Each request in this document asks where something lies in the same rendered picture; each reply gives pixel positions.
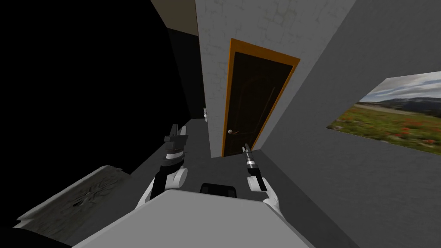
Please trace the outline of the dark brown door leaf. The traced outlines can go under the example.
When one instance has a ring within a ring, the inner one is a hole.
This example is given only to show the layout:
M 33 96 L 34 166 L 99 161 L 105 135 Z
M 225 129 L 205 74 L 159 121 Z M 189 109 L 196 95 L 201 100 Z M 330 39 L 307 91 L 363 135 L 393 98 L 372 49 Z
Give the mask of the dark brown door leaf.
M 252 147 L 278 98 L 292 65 L 236 52 L 234 56 L 224 156 Z

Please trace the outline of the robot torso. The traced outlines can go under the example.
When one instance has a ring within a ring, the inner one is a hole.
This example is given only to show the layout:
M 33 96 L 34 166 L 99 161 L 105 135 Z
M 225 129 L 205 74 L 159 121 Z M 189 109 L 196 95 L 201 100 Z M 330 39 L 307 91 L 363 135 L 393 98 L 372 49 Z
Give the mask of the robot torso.
M 315 248 L 265 202 L 168 190 L 73 248 Z

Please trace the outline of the landscape picture with red flowers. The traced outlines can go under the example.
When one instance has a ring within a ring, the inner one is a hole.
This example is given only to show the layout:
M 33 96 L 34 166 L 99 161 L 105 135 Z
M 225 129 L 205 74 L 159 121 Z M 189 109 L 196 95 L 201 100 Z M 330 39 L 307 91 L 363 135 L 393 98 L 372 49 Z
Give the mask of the landscape picture with red flowers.
M 441 155 L 441 71 L 386 78 L 327 128 Z

